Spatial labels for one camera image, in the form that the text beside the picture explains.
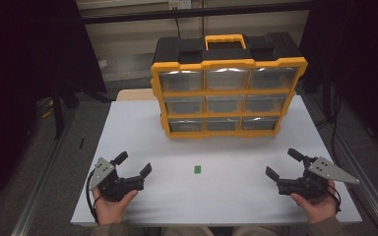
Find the black metal stand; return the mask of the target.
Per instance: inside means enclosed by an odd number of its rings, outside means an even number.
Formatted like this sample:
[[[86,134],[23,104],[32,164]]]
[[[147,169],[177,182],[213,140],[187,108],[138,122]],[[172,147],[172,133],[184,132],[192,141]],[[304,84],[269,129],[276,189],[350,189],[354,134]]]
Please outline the black metal stand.
[[[75,95],[76,91],[82,92],[102,103],[109,103],[113,101],[113,98],[104,96],[97,91],[80,85],[74,81],[54,81],[51,87],[51,98],[53,101],[56,127],[55,140],[58,140],[62,136],[65,127],[61,102],[64,102],[68,108],[77,108],[79,105],[79,99]]]

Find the black horizontal bar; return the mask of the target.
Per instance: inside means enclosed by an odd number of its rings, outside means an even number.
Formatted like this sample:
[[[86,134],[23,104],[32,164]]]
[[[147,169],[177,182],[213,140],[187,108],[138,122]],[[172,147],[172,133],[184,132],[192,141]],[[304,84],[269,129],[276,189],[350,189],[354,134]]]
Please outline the black horizontal bar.
[[[312,1],[81,17],[85,25],[310,10]]]

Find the grid of clear drawers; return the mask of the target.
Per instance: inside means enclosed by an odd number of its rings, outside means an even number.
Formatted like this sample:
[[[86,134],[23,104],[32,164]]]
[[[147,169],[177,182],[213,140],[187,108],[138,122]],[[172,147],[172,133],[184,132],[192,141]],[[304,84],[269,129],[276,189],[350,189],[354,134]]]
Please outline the grid of clear drawers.
[[[159,74],[164,127],[173,135],[278,130],[295,67],[222,68]],[[171,132],[170,119],[202,119],[201,132]]]

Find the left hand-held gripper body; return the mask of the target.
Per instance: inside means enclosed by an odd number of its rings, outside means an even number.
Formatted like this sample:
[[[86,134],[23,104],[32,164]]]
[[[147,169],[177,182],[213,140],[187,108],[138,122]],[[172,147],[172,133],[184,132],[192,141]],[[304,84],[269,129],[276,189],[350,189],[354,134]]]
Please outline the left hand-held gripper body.
[[[130,178],[119,177],[113,160],[107,161],[102,157],[97,160],[89,190],[98,188],[102,197],[109,202],[119,202],[133,190],[142,191],[145,179],[140,173]]]

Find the black curtain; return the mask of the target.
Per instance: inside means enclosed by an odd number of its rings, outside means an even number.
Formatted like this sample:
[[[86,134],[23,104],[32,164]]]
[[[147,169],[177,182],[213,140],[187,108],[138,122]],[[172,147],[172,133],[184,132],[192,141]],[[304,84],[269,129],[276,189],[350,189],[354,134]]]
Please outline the black curtain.
[[[311,0],[300,50],[303,85],[333,82],[378,136],[378,0]]]
[[[0,0],[0,189],[25,147],[39,100],[76,106],[104,81],[77,0]]]

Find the person's left hand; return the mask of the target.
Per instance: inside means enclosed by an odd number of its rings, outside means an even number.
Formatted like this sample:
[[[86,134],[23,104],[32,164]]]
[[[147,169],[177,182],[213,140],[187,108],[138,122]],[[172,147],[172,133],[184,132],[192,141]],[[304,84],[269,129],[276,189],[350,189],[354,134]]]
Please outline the person's left hand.
[[[93,189],[94,208],[99,225],[119,224],[123,221],[126,207],[137,197],[138,191],[129,192],[120,202],[105,200],[98,188]]]

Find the small clear plastic drawer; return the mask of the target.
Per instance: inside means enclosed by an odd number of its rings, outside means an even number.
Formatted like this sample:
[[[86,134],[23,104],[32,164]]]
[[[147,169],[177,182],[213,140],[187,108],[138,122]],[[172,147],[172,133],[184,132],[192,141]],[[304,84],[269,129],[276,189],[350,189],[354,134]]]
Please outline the small clear plastic drawer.
[[[171,132],[201,132],[203,130],[202,119],[170,119]]]

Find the aluminium rail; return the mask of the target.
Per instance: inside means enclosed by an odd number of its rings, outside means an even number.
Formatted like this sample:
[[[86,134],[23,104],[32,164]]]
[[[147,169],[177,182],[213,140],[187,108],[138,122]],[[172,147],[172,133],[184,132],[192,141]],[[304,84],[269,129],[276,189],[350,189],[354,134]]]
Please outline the aluminium rail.
[[[21,211],[11,236],[28,236],[35,214],[42,200],[44,190],[46,189],[49,175],[52,172],[64,139],[75,119],[75,115],[75,109],[68,109],[65,114],[60,114],[60,121],[56,121],[56,125],[60,125],[61,128],[56,129],[56,135],[51,142],[50,150],[46,155],[43,167],[41,168],[40,174],[36,179],[28,200]]]
[[[362,221],[348,230],[354,236],[378,236],[378,139],[343,101],[335,121],[330,123],[315,94],[302,99],[329,154],[341,168],[361,180],[346,188]]]

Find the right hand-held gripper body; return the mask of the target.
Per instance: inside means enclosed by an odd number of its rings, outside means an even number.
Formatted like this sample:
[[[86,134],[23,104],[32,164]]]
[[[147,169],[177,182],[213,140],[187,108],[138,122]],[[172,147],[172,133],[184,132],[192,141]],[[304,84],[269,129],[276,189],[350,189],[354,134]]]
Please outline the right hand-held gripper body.
[[[296,193],[306,200],[317,199],[328,192],[328,181],[359,184],[360,180],[342,170],[324,157],[297,157],[302,161],[304,171],[297,179],[281,179],[276,175],[276,185],[280,195]]]

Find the person's right leg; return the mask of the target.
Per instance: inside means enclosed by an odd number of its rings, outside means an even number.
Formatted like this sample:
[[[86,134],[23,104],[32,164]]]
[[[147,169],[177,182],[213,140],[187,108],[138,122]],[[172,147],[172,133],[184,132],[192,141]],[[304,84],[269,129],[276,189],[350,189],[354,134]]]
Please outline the person's right leg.
[[[274,226],[240,226],[236,227],[231,236],[286,236],[282,227]]]

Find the yellow and black organizer case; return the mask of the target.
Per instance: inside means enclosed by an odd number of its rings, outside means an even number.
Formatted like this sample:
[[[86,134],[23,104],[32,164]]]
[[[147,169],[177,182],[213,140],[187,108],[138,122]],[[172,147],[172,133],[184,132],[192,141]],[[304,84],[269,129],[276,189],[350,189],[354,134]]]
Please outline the yellow and black organizer case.
[[[222,68],[256,69],[263,67],[295,67],[296,78],[292,83],[288,106],[284,109],[285,117],[295,95],[295,87],[299,78],[307,68],[307,61],[298,50],[291,36],[286,32],[273,32],[264,35],[247,36],[244,34],[207,35],[199,38],[163,37],[157,42],[157,48],[151,67],[152,89],[158,100],[160,123],[166,135],[177,138],[206,138],[218,136],[234,136],[242,138],[274,136],[274,133],[260,132],[225,132],[225,133],[194,133],[171,134],[164,127],[162,118],[165,108],[159,82],[159,74],[169,71],[206,71]]]

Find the white wall socket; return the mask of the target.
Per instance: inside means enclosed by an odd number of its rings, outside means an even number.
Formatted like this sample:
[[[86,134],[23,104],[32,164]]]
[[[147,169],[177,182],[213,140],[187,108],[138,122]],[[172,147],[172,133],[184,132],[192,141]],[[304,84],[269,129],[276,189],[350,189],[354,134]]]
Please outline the white wall socket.
[[[169,0],[168,8],[170,10],[186,10],[192,8],[191,0]]]

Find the person's right hand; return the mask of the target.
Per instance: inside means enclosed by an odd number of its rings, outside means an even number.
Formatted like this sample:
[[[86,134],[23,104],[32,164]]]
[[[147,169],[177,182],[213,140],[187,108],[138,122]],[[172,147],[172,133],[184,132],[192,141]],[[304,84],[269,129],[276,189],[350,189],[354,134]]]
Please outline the person's right hand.
[[[316,224],[328,218],[336,217],[338,203],[335,198],[335,182],[329,180],[328,184],[328,193],[318,199],[306,200],[296,193],[290,195],[290,197],[305,211],[310,224]]]

